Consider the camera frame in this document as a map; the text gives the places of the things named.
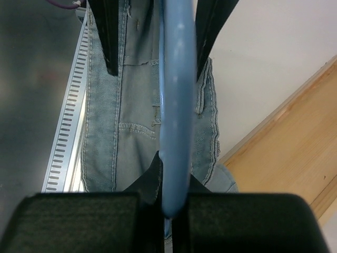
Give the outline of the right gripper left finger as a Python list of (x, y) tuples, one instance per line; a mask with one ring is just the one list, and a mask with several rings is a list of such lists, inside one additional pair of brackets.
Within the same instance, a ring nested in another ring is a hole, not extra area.
[(39, 193), (24, 198), (1, 252), (163, 252), (162, 161), (121, 192)]

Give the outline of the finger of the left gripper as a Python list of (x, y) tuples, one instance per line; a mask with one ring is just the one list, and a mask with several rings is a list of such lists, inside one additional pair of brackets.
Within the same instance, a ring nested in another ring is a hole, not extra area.
[(118, 75), (120, 49), (121, 8), (124, 1), (93, 0), (88, 2), (92, 10), (103, 56), (109, 75)]
[(195, 26), (197, 77), (200, 77), (215, 40), (239, 0), (197, 1)]

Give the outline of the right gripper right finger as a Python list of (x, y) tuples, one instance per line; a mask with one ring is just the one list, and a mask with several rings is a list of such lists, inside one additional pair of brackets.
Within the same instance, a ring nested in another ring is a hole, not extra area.
[(298, 195), (214, 193), (195, 177), (172, 236), (173, 252), (329, 252)]

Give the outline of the blue hanger with denim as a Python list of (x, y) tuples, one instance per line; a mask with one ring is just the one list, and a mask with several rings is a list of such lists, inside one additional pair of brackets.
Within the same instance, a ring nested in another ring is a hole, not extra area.
[(164, 234), (185, 205), (191, 174), (197, 76), (192, 1), (159, 1), (160, 151)]

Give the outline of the light blue denim garment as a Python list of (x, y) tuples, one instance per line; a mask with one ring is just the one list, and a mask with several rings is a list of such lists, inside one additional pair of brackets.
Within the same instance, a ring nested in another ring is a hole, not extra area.
[[(81, 170), (88, 192), (123, 191), (150, 166), (161, 125), (157, 1), (119, 1), (116, 76), (105, 63), (94, 4), (87, 4), (88, 73)], [(219, 163), (212, 60), (196, 83), (192, 174), (213, 192), (237, 192)]]

